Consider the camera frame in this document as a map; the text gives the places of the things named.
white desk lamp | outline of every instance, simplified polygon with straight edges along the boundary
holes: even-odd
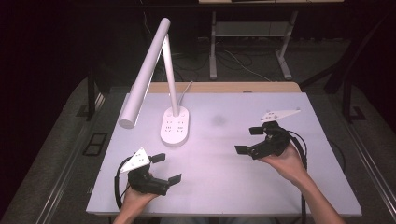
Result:
[[[175,79],[172,66],[171,50],[169,46],[168,29],[170,21],[164,18],[148,49],[136,81],[131,88],[129,98],[120,113],[119,125],[125,129],[132,129],[136,125],[140,108],[149,89],[154,68],[160,58],[161,50],[165,62],[166,76],[169,84],[172,107],[163,114],[161,139],[169,147],[180,147],[189,135],[189,111],[177,104]]]

white table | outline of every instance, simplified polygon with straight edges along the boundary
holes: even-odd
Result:
[[[205,83],[193,83],[191,91],[196,90],[195,84],[205,86]],[[262,85],[266,90],[265,86],[271,84],[283,86],[286,91],[296,90],[295,84],[290,85],[293,83],[253,85]],[[279,125],[297,132],[307,143],[308,172],[334,208],[342,216],[361,215],[357,199],[305,93],[241,93],[243,89],[255,91],[248,85],[243,88],[244,83],[208,86],[221,85],[225,89],[234,86],[239,92],[185,94],[182,105],[190,110],[190,136],[185,145],[177,148],[166,147],[160,138],[163,112],[170,106],[168,94],[148,93],[134,129],[126,130],[116,124],[87,212],[106,216],[119,212],[113,178],[120,163],[143,147],[149,155],[166,154],[165,161],[151,165],[155,177],[167,179],[182,174],[181,182],[172,186],[166,196],[152,201],[143,216],[299,216],[299,190],[269,165],[237,155],[234,149],[235,145],[251,146],[263,140],[264,135],[252,136],[248,128],[260,126],[260,118],[266,111],[298,107],[300,113],[280,120]],[[126,181],[126,174],[120,175],[121,192]]]

power socket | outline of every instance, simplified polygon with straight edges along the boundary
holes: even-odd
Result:
[[[168,147],[180,147],[189,137],[190,113],[183,107],[179,107],[178,117],[173,116],[172,107],[163,114],[161,127],[161,139]]]

wire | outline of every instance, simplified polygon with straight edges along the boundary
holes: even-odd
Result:
[[[180,77],[181,81],[184,82],[183,76],[175,69],[174,69],[174,74],[176,74],[178,77]]]
[[[201,64],[200,66],[196,67],[196,68],[186,68],[186,67],[182,67],[180,65],[178,65],[177,63],[174,63],[174,66],[178,67],[180,70],[185,70],[185,71],[198,71],[201,70],[202,68],[205,67],[207,61],[208,61],[209,57],[205,57],[205,60],[203,62],[203,64]]]
[[[307,147],[306,147],[306,143],[305,143],[304,139],[299,134],[297,134],[295,132],[289,131],[289,133],[295,134],[297,137],[299,137],[301,139],[301,141],[303,141],[304,151],[305,151],[304,154],[305,154],[305,157],[307,157],[308,156],[308,151],[307,151]]]
[[[122,196],[125,194],[126,190],[127,190],[128,188],[130,188],[130,187],[131,187],[131,186],[128,184],[128,186],[126,187],[125,191],[121,194],[120,198],[122,198]]]
[[[231,70],[234,70],[234,71],[240,71],[240,70],[243,70],[244,68],[242,68],[242,67],[238,67],[238,68],[232,68],[232,67],[230,67],[230,66],[228,66],[227,64],[225,64],[222,60],[226,60],[223,56],[221,56],[220,54],[217,54],[216,53],[216,60],[219,62],[219,63],[221,63],[224,67],[226,67],[226,68],[228,68],[228,69],[231,69]]]
[[[343,170],[343,173],[345,173],[346,169],[347,169],[347,160],[346,160],[346,156],[344,155],[343,150],[337,144],[335,144],[334,141],[332,141],[331,139],[327,139],[327,141],[329,141],[329,143],[333,144],[337,148],[338,152],[340,153],[341,159],[343,160],[341,169]]]
[[[247,54],[241,54],[241,53],[231,53],[230,54],[230,51],[228,51],[227,52],[229,55],[236,55],[236,54],[238,54],[238,55],[244,55],[247,59],[248,59],[248,63],[242,63],[241,62],[241,60],[235,60],[235,57],[233,57],[233,58],[231,58],[231,59],[228,59],[228,58],[226,58],[226,57],[223,57],[221,54],[219,55],[220,56],[220,58],[222,58],[222,59],[224,59],[225,61],[227,61],[227,62],[230,62],[230,63],[234,63],[234,64],[237,64],[237,65],[244,65],[244,66],[250,66],[250,65],[252,65],[253,64],[253,60],[247,55]]]
[[[271,26],[272,26],[272,22],[270,21],[270,28],[268,29],[268,36],[271,36]]]
[[[217,44],[221,43],[223,39],[224,39],[224,38],[223,38],[223,37],[221,37],[221,38],[220,38],[220,40],[219,40],[218,42],[216,42],[216,43],[215,43],[215,45],[217,45]]]
[[[117,203],[117,207],[119,209],[121,209],[121,207],[122,207],[122,201],[121,201],[121,196],[120,196],[120,170],[121,170],[122,166],[125,164],[125,162],[127,162],[131,158],[132,157],[126,158],[120,164],[119,169],[116,172],[116,176],[114,176],[114,195],[116,197],[116,203]]]
[[[145,18],[144,19],[144,25],[145,25],[146,29],[148,30],[149,38],[152,41],[152,33],[151,33],[151,31],[150,31],[150,29],[148,27],[148,18],[147,18],[147,15],[146,15],[146,11],[143,11],[143,15],[144,15],[144,18]]]
[[[162,65],[163,65],[163,75],[161,76],[161,81],[163,81],[163,77],[166,75],[164,61],[162,62]]]
[[[181,100],[183,99],[184,94],[186,93],[186,91],[190,88],[190,85],[192,84],[192,81],[189,83],[189,85],[186,87],[186,89],[183,91],[183,93],[181,93],[180,98],[178,99],[178,105],[181,104]]]
[[[251,37],[251,38],[248,39],[246,45],[244,47],[242,47],[241,49],[238,49],[238,51],[235,52],[234,54],[239,54],[241,52],[258,50],[257,45],[253,45],[254,42],[259,42],[258,43],[259,45],[263,44],[263,47],[265,47],[265,42],[261,43],[261,41],[262,41],[262,39],[260,39],[260,38]],[[229,46],[224,46],[224,43],[221,43],[221,45],[219,45],[217,47],[217,51],[227,49],[228,47]],[[271,50],[267,50],[264,53],[261,52],[260,54],[251,54],[251,53],[245,53],[245,54],[249,55],[249,56],[262,56],[262,55],[269,55],[269,54],[272,54],[272,53],[273,52]]]
[[[268,77],[262,76],[262,75],[260,75],[260,74],[258,74],[258,73],[255,73],[255,72],[253,72],[253,71],[247,69],[243,64],[241,64],[241,63],[239,62],[239,60],[238,60],[237,58],[235,58],[235,56],[233,56],[233,54],[232,54],[230,51],[228,51],[228,50],[224,50],[224,51],[227,52],[227,53],[229,53],[229,54],[241,65],[241,67],[243,67],[243,68],[244,68],[245,70],[247,70],[249,73],[254,74],[254,75],[256,75],[256,76],[259,76],[259,77],[263,77],[263,78],[266,79],[267,81],[271,81],[271,79],[269,79]]]

power strip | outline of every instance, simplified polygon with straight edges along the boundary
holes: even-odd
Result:
[[[163,114],[161,127],[161,139],[168,147],[180,147],[189,137],[190,113],[183,107],[179,107],[178,117],[173,116],[172,107]]]

